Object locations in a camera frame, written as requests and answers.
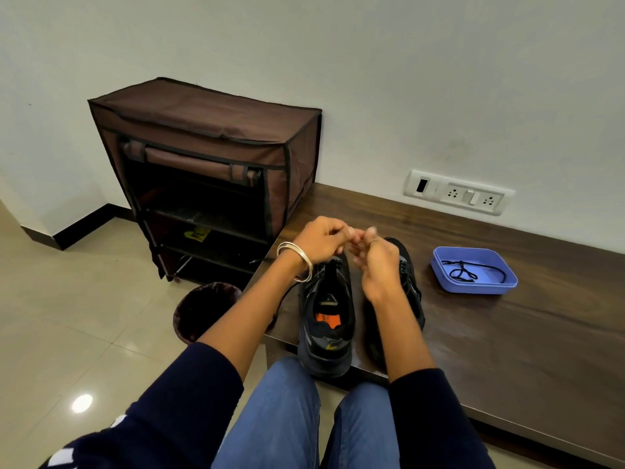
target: floor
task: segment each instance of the floor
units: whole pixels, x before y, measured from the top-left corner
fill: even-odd
[[[33,469],[109,426],[184,349],[171,318],[195,285],[158,278],[133,222],[113,219],[60,252],[32,242],[0,203],[0,277],[2,467]],[[233,421],[266,369],[261,346]],[[319,393],[323,454],[344,393]],[[545,467],[489,451],[499,469]]]

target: navy blue sleeve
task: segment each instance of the navy blue sleeve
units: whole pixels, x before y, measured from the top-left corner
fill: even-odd
[[[242,393],[228,359],[192,344],[112,427],[69,443],[42,468],[208,468]]]
[[[402,467],[494,469],[442,370],[404,375],[389,395]]]

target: blue jeans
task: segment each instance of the blue jeans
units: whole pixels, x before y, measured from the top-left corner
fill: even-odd
[[[262,377],[215,456],[213,469],[319,467],[319,409],[313,379],[297,359],[276,362]],[[388,391],[362,383],[334,413],[322,466],[399,468]]]

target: power outlet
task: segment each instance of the power outlet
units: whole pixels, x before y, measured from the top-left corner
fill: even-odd
[[[514,191],[413,170],[404,185],[404,195],[498,216]]]

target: shoe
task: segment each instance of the shoe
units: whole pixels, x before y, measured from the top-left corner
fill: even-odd
[[[312,376],[336,378],[351,365],[354,302],[345,253],[314,267],[299,290],[299,361]]]
[[[397,239],[387,237],[385,240],[399,248],[399,279],[401,280],[401,287],[406,293],[406,298],[408,298],[414,317],[417,318],[419,327],[423,331],[423,326],[426,325],[426,318],[423,314],[423,307],[421,306],[421,291],[417,288],[417,282],[414,278],[414,268],[412,267],[412,260],[410,260],[408,250],[406,250],[402,242]],[[382,349],[378,320],[376,319],[373,305],[368,299],[364,300],[363,313],[366,326],[364,331],[364,347],[369,357],[371,357],[371,360],[373,360],[380,369],[386,372],[386,362],[384,361],[384,350]]]

